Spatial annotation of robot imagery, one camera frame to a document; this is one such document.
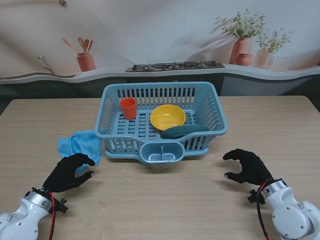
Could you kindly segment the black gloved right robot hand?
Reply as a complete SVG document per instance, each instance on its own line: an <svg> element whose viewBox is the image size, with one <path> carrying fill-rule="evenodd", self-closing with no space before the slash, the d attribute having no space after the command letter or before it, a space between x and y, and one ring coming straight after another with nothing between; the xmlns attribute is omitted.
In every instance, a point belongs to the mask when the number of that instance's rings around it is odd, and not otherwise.
<svg viewBox="0 0 320 240"><path fill-rule="evenodd" d="M240 173L226 172L224 176L237 183L249 183L261 186L263 183L272 180L273 177L263 161L255 153L243 149L234 149L227 152L223 160L239 161L241 165Z"/></svg>

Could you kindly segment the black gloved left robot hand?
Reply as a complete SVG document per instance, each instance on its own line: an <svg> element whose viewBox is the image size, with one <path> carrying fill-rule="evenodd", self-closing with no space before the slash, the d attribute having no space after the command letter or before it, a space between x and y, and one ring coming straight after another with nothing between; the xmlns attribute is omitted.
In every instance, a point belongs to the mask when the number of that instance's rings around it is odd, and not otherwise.
<svg viewBox="0 0 320 240"><path fill-rule="evenodd" d="M76 169L83 164L93 167L95 162L82 153L62 158L45 180L41 189L51 193L61 193L78 188L95 173L94 171L88 171L75 177Z"/></svg>

